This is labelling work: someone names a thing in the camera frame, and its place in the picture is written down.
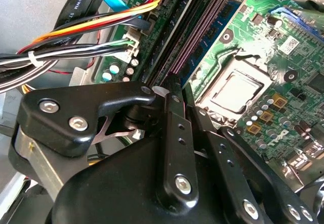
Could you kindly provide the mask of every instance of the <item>motherboard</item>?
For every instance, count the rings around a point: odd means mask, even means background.
[[[161,0],[141,17],[149,29],[113,31],[134,42],[103,59],[95,83],[177,74],[216,128],[233,127],[297,191],[323,175],[323,17],[295,0]]]

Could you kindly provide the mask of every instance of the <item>screw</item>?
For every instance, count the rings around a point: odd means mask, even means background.
[[[300,220],[300,214],[298,213],[298,211],[291,205],[288,205],[288,210],[290,212],[290,214],[296,218],[296,220]]]
[[[230,136],[234,136],[233,131],[231,131],[230,129],[227,129],[227,133],[228,133]]]
[[[309,221],[313,221],[313,217],[311,216],[311,214],[309,214],[309,212],[305,209],[305,207],[301,206],[300,208],[302,209],[302,213],[304,214],[304,216],[305,216]]]
[[[85,131],[88,127],[88,122],[82,117],[73,117],[69,120],[69,125],[77,131]]]
[[[176,186],[178,190],[180,190],[181,193],[184,195],[188,195],[191,192],[191,185],[187,178],[183,176],[177,176],[176,177]]]
[[[47,101],[42,101],[39,104],[39,108],[48,114],[53,114],[59,110],[59,105],[56,102],[47,100]]]
[[[175,100],[176,102],[180,102],[180,99],[179,99],[177,96],[173,95],[172,98],[173,98],[173,100]]]
[[[150,90],[148,87],[146,87],[146,86],[142,86],[141,89],[142,89],[142,91],[143,91],[144,93],[146,93],[146,94],[151,94],[151,90]]]
[[[259,218],[259,213],[258,213],[257,209],[254,207],[254,205],[250,201],[244,200],[243,207],[244,207],[244,210],[247,212],[247,214],[249,214],[249,216],[252,217],[254,220],[257,220]]]
[[[206,116],[206,111],[203,110],[202,108],[199,108],[199,112],[201,115]]]

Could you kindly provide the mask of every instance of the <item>cpu socket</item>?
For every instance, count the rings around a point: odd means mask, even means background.
[[[256,66],[255,60],[233,57],[197,104],[230,122],[238,121],[272,84],[268,73]]]

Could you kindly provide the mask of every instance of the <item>white label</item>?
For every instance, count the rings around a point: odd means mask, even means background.
[[[290,35],[287,40],[280,46],[279,50],[289,55],[298,46],[298,44],[299,41],[297,41]]]

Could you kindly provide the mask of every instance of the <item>white connector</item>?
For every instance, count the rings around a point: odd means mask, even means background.
[[[133,44],[129,44],[129,48],[125,52],[120,52],[114,54],[114,57],[120,59],[121,61],[125,63],[130,63],[132,60],[132,57],[136,57],[139,53],[139,39],[140,39],[141,33],[129,28],[127,33],[123,35],[123,39],[129,39],[133,41]]]

